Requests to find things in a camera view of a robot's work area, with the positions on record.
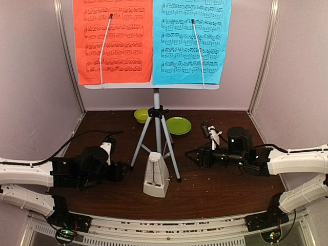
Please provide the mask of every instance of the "green bowl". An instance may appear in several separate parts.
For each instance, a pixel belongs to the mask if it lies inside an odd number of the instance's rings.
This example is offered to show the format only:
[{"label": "green bowl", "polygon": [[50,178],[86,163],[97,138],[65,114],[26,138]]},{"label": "green bowl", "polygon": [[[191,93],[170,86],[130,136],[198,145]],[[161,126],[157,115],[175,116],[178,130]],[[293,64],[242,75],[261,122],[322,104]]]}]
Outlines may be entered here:
[{"label": "green bowl", "polygon": [[184,135],[191,130],[190,121],[181,117],[169,118],[166,124],[168,125],[170,133],[173,135]]},{"label": "green bowl", "polygon": [[148,118],[148,109],[138,109],[134,112],[134,117],[137,119],[137,122],[144,124]]}]

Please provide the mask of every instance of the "tripod leg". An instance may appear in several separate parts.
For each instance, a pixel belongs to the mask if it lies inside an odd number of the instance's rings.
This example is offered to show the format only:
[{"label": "tripod leg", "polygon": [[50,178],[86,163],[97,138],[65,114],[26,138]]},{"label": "tripod leg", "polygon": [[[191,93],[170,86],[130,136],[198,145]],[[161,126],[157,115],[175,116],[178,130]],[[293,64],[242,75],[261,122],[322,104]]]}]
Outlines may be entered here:
[{"label": "tripod leg", "polygon": [[176,160],[175,160],[173,147],[172,147],[171,140],[170,140],[169,129],[168,129],[168,126],[166,125],[166,121],[165,121],[164,117],[162,117],[161,121],[162,121],[162,126],[163,126],[163,130],[164,130],[165,138],[166,138],[166,141],[168,143],[168,148],[169,148],[169,151],[171,153],[171,158],[172,158],[172,162],[173,162],[175,175],[176,175],[176,178],[178,180],[178,183],[180,183],[181,182],[181,177],[180,177],[178,165],[177,165]]},{"label": "tripod leg", "polygon": [[[172,136],[171,136],[171,133],[169,131],[169,136],[170,136],[170,141],[171,141],[171,144],[173,144],[173,140],[172,140]],[[163,156],[165,155],[165,150],[166,150],[166,146],[167,146],[168,142],[166,141],[165,142],[165,145],[164,145],[164,150],[163,150]]]},{"label": "tripod leg", "polygon": [[130,165],[130,169],[132,170],[133,169],[133,166],[134,166],[134,163],[135,163],[135,160],[137,159],[137,156],[138,156],[138,153],[139,153],[139,150],[140,150],[140,147],[142,145],[142,141],[144,140],[144,137],[145,137],[145,134],[147,132],[147,128],[149,126],[149,123],[151,121],[152,117],[149,117],[147,118],[146,120],[146,123],[145,123],[145,126],[143,127],[143,130],[142,130],[142,133],[140,135],[140,138],[139,138],[139,142],[138,142],[138,145],[137,145],[137,148],[135,149],[135,152],[134,152],[134,155],[133,155],[133,158],[132,158],[132,161],[131,161],[131,165]]},{"label": "tripod leg", "polygon": [[155,129],[156,129],[156,145],[157,152],[162,153],[162,140],[161,140],[161,132],[160,132],[160,119],[155,118]]}]

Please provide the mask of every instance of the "green plate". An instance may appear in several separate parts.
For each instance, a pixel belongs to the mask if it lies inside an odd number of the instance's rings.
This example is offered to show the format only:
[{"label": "green plate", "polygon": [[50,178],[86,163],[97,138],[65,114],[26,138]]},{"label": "green plate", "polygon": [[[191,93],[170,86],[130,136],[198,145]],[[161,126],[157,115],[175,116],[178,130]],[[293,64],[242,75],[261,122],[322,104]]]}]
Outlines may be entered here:
[{"label": "green plate", "polygon": [[191,130],[191,123],[189,120],[181,117],[169,118],[166,121],[170,133],[173,135],[184,135]]}]

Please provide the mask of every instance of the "metal frame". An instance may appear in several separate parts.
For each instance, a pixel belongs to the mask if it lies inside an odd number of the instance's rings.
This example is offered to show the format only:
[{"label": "metal frame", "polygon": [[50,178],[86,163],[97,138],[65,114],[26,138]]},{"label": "metal frame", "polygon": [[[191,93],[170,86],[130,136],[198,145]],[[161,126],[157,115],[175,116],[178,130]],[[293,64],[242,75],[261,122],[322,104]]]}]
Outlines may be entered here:
[{"label": "metal frame", "polygon": [[271,13],[270,13],[269,24],[268,24],[268,32],[266,34],[267,38],[265,40],[265,47],[263,51],[261,66],[257,76],[257,81],[256,81],[253,97],[251,100],[251,104],[248,109],[248,113],[251,114],[252,116],[255,114],[257,104],[261,97],[261,91],[263,89],[265,78],[268,73],[268,62],[274,46],[275,34],[277,31],[279,5],[280,5],[280,0],[272,0]]},{"label": "metal frame", "polygon": [[67,42],[64,18],[63,18],[63,11],[62,11],[62,1],[61,0],[54,0],[54,7],[55,7],[55,13],[56,13],[56,18],[57,18],[57,23],[58,23],[58,27],[59,27],[60,36],[62,37],[61,42],[63,44],[67,70],[68,70],[68,73],[69,73],[69,76],[70,76],[70,80],[71,80],[71,84],[72,84],[72,87],[73,87],[73,91],[74,91],[76,100],[78,102],[78,106],[80,108],[81,113],[84,114],[86,112],[86,109],[84,107],[80,91],[78,89],[77,79],[75,77],[73,64],[72,64],[72,59],[71,59],[71,55],[70,55],[70,52],[69,52],[69,46],[68,46],[68,42]]},{"label": "metal frame", "polygon": [[[79,233],[78,244],[82,245],[229,245],[227,241],[241,240],[249,233],[244,217],[247,215],[228,216],[211,219],[190,220],[129,220],[92,216],[88,233]],[[291,224],[294,213],[290,214]],[[301,225],[301,231],[307,246],[315,246],[310,230],[310,221],[306,209],[297,212],[296,221]],[[43,217],[30,213],[21,246],[30,245],[34,232],[49,236],[54,230],[46,224]]]}]

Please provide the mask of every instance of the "blue sheet music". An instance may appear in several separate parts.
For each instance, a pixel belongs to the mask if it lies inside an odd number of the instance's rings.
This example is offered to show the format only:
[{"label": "blue sheet music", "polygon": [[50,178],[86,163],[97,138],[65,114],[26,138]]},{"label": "blue sheet music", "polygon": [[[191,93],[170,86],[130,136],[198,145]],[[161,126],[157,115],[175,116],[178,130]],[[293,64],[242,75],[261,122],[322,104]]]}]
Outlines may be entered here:
[{"label": "blue sheet music", "polygon": [[231,0],[154,0],[155,85],[202,84],[195,27],[206,84],[219,84],[226,55]]}]

